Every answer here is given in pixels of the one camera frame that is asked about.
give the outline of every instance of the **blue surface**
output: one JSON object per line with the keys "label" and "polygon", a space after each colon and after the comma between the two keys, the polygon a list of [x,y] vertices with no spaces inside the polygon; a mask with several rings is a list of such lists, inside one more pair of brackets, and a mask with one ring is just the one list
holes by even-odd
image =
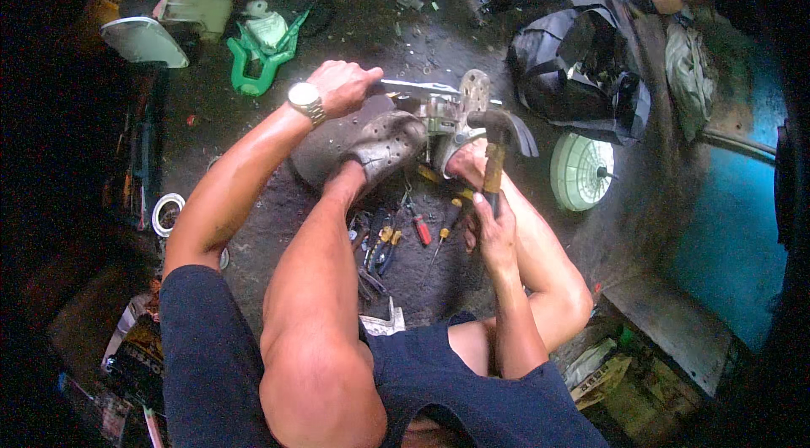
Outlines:
{"label": "blue surface", "polygon": [[[759,42],[749,63],[753,132],[748,137],[775,146],[776,127],[786,116],[778,68]],[[671,272],[754,352],[768,335],[772,299],[782,291],[787,253],[776,239],[774,168],[713,148]]]}

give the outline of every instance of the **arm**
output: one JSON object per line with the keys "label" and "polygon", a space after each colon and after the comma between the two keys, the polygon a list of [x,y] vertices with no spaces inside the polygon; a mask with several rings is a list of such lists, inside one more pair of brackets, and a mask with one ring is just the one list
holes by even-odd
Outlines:
{"label": "arm", "polygon": [[[329,61],[307,80],[318,87],[329,119],[348,113],[381,77],[380,68]],[[219,255],[245,222],[259,191],[311,129],[309,118],[285,103],[214,163],[177,217],[166,245],[164,279],[189,264],[219,270]]]}
{"label": "arm", "polygon": [[518,270],[515,217],[504,192],[501,214],[492,216],[489,203],[480,193],[473,197],[481,222],[481,254],[495,291],[495,358],[502,378],[518,379],[548,361],[529,299],[523,291]]}

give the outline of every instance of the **green plastic part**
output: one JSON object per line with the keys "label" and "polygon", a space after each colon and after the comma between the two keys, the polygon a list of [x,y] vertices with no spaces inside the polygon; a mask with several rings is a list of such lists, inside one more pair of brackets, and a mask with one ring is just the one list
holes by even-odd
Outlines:
{"label": "green plastic part", "polygon": [[[270,89],[278,67],[295,57],[298,45],[298,30],[306,20],[310,10],[312,8],[308,8],[292,22],[290,28],[275,45],[275,49],[262,49],[258,40],[246,28],[238,24],[241,38],[231,37],[228,39],[228,48],[233,53],[231,84],[235,90],[243,95],[258,97]],[[251,53],[256,54],[262,65],[262,73],[258,78],[245,74],[245,68],[252,58]]]}

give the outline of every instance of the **hammer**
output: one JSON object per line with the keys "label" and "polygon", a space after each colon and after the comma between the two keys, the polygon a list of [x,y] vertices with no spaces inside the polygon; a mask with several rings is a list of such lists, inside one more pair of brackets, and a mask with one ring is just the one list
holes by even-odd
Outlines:
{"label": "hammer", "polygon": [[526,123],[504,109],[492,109],[489,103],[489,77],[481,70],[470,70],[461,83],[462,105],[468,111],[467,124],[487,130],[487,167],[483,173],[483,197],[497,218],[498,192],[501,191],[501,173],[506,149],[516,143],[524,157],[537,157],[537,143]]}

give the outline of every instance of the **debris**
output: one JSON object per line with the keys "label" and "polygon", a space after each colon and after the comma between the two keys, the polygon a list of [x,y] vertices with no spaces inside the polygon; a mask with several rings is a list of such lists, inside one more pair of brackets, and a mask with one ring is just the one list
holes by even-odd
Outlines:
{"label": "debris", "polygon": [[416,11],[421,11],[422,7],[424,6],[424,2],[422,0],[397,0],[397,3],[403,7],[415,9]]}

